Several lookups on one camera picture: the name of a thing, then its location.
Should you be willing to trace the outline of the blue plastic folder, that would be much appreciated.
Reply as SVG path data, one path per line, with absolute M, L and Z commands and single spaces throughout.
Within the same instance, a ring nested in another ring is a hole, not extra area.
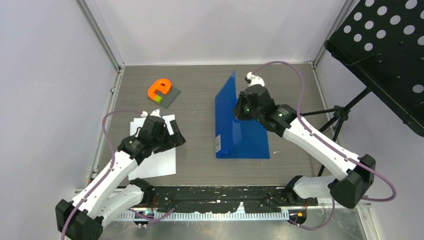
M 235 118 L 236 94 L 234 71 L 214 98 L 215 157 L 217 159 L 269 159 L 267 131 L 254 120 Z

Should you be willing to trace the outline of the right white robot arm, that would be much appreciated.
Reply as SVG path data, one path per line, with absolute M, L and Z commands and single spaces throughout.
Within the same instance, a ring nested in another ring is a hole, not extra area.
M 256 120 L 267 131 L 277 134 L 305 150 L 330 172 L 330 176 L 295 177 L 285 192 L 291 205 L 308 198 L 333 198 L 353 209 L 374 182 L 376 160 L 344 149 L 312 127 L 287 104 L 276 105 L 268 90 L 254 84 L 241 91 L 233 109 L 238 120 Z

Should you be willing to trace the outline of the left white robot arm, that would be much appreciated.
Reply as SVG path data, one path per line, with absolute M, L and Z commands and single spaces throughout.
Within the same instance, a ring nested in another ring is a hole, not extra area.
M 108 165 L 72 200 L 55 206 L 56 225 L 61 238 L 97 240 L 104 228 L 129 208 L 148 207 L 155 189 L 146 180 L 135 178 L 117 194 L 113 191 L 131 172 L 151 157 L 166 157 L 186 142 L 175 115 L 151 113 L 134 134 L 125 137 L 114 150 Z

